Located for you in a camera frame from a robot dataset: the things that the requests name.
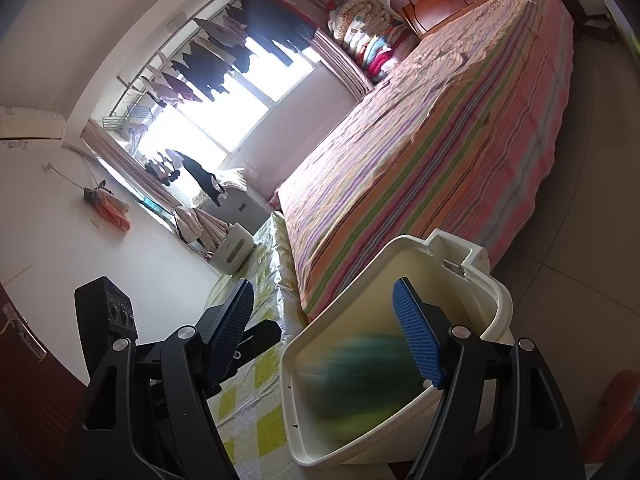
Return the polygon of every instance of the door handle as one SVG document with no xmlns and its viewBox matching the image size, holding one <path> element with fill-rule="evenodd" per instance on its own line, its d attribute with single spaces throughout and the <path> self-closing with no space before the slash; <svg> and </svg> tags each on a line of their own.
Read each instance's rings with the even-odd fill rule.
<svg viewBox="0 0 640 480">
<path fill-rule="evenodd" d="M 20 339 L 22 339 L 22 342 L 38 358 L 38 361 L 42 361 L 47 356 L 47 351 L 23 323 L 15 307 L 11 303 L 5 303 L 1 310 L 6 317 L 6 323 L 0 330 L 0 335 L 4 334 L 9 325 L 11 325 L 20 336 Z"/>
</svg>

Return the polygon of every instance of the white plastic basket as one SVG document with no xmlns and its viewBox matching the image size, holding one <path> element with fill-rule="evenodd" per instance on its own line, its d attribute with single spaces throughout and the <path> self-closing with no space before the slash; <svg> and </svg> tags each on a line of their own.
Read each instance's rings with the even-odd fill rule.
<svg viewBox="0 0 640 480">
<path fill-rule="evenodd" d="M 289 449 L 300 465 L 403 462 L 418 455 L 440 400 L 441 393 L 433 386 L 363 436 L 340 446 L 319 431 L 300 373 L 306 363 L 350 335 L 402 336 L 391 293 L 403 276 L 421 300 L 439 306 L 452 324 L 464 324 L 485 340 L 513 344 L 511 296 L 489 276 L 482 247 L 438 229 L 427 240 L 395 238 L 282 355 L 284 424 Z M 485 381 L 476 431 L 491 420 L 494 395 L 495 381 Z"/>
</svg>

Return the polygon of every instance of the air conditioner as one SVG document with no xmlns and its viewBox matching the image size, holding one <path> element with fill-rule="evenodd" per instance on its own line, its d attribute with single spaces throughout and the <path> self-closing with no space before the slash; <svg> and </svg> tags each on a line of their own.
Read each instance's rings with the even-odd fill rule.
<svg viewBox="0 0 640 480">
<path fill-rule="evenodd" d="M 65 118 L 56 112 L 0 105 L 0 150 L 59 148 L 66 135 Z"/>
</svg>

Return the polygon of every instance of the hanging clothes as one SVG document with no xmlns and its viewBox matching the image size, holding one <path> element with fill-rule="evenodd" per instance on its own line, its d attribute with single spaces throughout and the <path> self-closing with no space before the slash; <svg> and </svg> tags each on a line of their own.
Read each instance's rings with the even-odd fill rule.
<svg viewBox="0 0 640 480">
<path fill-rule="evenodd" d="M 275 43 L 299 52 L 309 46 L 316 33 L 312 20 L 306 20 L 277 0 L 242 0 L 242 9 L 229 7 L 228 15 L 245 24 L 247 34 L 284 65 L 293 62 Z"/>
<path fill-rule="evenodd" d="M 236 20 L 246 19 L 247 21 L 249 21 L 248 17 L 244 15 L 242 9 L 229 7 L 227 9 L 227 12 L 231 14 Z M 260 32 L 258 32 L 256 28 L 252 29 L 249 35 L 252 40 L 255 41 L 255 43 L 259 44 L 264 50 L 277 57 L 285 66 L 291 66 L 293 64 L 293 60 L 289 56 L 287 56 L 287 54 L 285 54 L 280 48 L 278 48 L 272 41 L 265 38 Z"/>
<path fill-rule="evenodd" d="M 177 77 L 168 74 L 167 72 L 162 72 L 162 77 L 164 77 L 165 81 L 169 83 L 169 86 L 173 88 L 176 92 L 179 92 L 182 97 L 189 101 L 196 101 L 197 103 L 201 103 L 202 99 L 200 99 L 196 94 L 193 93 L 190 86 L 187 85 L 184 81 L 180 81 Z"/>
<path fill-rule="evenodd" d="M 168 101 L 178 101 L 181 103 L 184 102 L 180 97 L 180 94 L 178 94 L 178 92 L 176 92 L 173 88 L 162 85 L 156 81 L 149 81 L 149 79 L 147 79 L 144 76 L 140 76 L 140 79 L 142 79 L 142 81 L 144 82 L 147 88 L 151 88 L 154 92 L 156 92 L 156 94 L 158 94 L 158 97 L 161 98 L 162 100 L 166 102 Z"/>
<path fill-rule="evenodd" d="M 180 176 L 180 170 L 170 170 L 167 166 L 158 164 L 155 160 L 145 162 L 145 171 L 167 187 Z"/>
<path fill-rule="evenodd" d="M 295 12 L 315 27 L 324 28 L 326 11 L 315 0 L 279 0 L 287 9 Z"/>
<path fill-rule="evenodd" d="M 216 38 L 212 38 L 211 36 L 209 36 L 209 42 L 213 46 L 224 50 L 229 55 L 234 57 L 235 61 L 233 62 L 233 66 L 238 69 L 238 72 L 241 72 L 243 74 L 249 72 L 249 57 L 251 56 L 252 51 L 245 47 L 244 44 L 236 45 L 233 47 L 223 46 L 218 42 L 218 40 L 216 40 Z"/>
<path fill-rule="evenodd" d="M 151 92 L 147 92 L 146 95 L 151 97 L 153 99 L 153 102 L 155 102 L 159 107 L 161 107 L 161 108 L 165 108 L 166 107 L 166 103 L 164 101 L 162 101 L 162 99 L 156 99 L 156 96 L 153 95 Z"/>
<path fill-rule="evenodd" d="M 175 150 L 164 150 L 164 152 L 171 159 L 175 170 L 178 170 L 182 167 L 182 157 L 180 156 L 180 153 L 176 152 Z"/>
<path fill-rule="evenodd" d="M 148 69 L 148 70 L 151 70 L 151 73 L 152 73 L 154 78 L 158 77 L 158 78 L 162 79 L 162 73 L 155 66 L 151 66 L 149 64 L 146 64 L 145 68 Z"/>
<path fill-rule="evenodd" d="M 199 18 L 194 18 L 193 21 L 209 36 L 213 36 L 220 43 L 226 46 L 236 46 L 238 43 L 243 43 L 243 40 L 238 38 L 238 36 L 236 36 L 232 31 L 227 30 L 224 27 L 220 27 L 217 23 L 213 23 L 208 20 L 201 20 Z"/>
<path fill-rule="evenodd" d="M 209 171 L 204 170 L 204 168 L 193 160 L 191 157 L 186 156 L 184 153 L 176 151 L 182 157 L 182 165 L 184 169 L 187 170 L 190 175 L 196 180 L 200 189 L 203 190 L 207 195 L 209 195 L 210 199 L 213 200 L 213 203 L 218 207 L 221 207 L 220 201 L 218 197 L 225 193 L 225 189 L 218 184 L 216 180 L 216 176 L 213 173 L 209 173 Z"/>
<path fill-rule="evenodd" d="M 236 22 L 233 18 L 230 18 L 226 14 L 222 16 L 222 21 L 225 23 L 225 27 L 229 30 L 232 30 L 235 34 L 237 34 L 240 38 L 242 38 L 242 44 L 244 44 L 244 40 L 247 38 L 247 33 L 244 31 L 244 26 L 242 23 Z"/>
<path fill-rule="evenodd" d="M 174 61 L 172 63 L 174 70 L 180 72 L 191 84 L 211 99 L 213 99 L 212 90 L 228 93 L 222 84 L 230 66 L 197 43 L 191 42 L 190 47 L 191 54 L 182 54 L 187 65 Z"/>
<path fill-rule="evenodd" d="M 235 57 L 229 54 L 226 50 L 223 50 L 222 48 L 217 47 L 209 39 L 205 40 L 204 38 L 196 36 L 195 38 L 193 38 L 193 40 L 200 46 L 203 46 L 204 48 L 206 48 L 210 53 L 218 56 L 225 63 L 229 63 L 229 65 L 232 65 L 236 61 Z"/>
</svg>

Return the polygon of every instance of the striped bedspread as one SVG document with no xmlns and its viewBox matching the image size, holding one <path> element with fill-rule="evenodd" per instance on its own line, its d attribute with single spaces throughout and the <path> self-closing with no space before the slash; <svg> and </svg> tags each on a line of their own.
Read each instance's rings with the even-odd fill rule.
<svg viewBox="0 0 640 480">
<path fill-rule="evenodd" d="M 427 36 L 278 191 L 315 318 L 392 238 L 440 228 L 492 265 L 532 215 L 568 100 L 560 0 L 491 0 Z"/>
</svg>

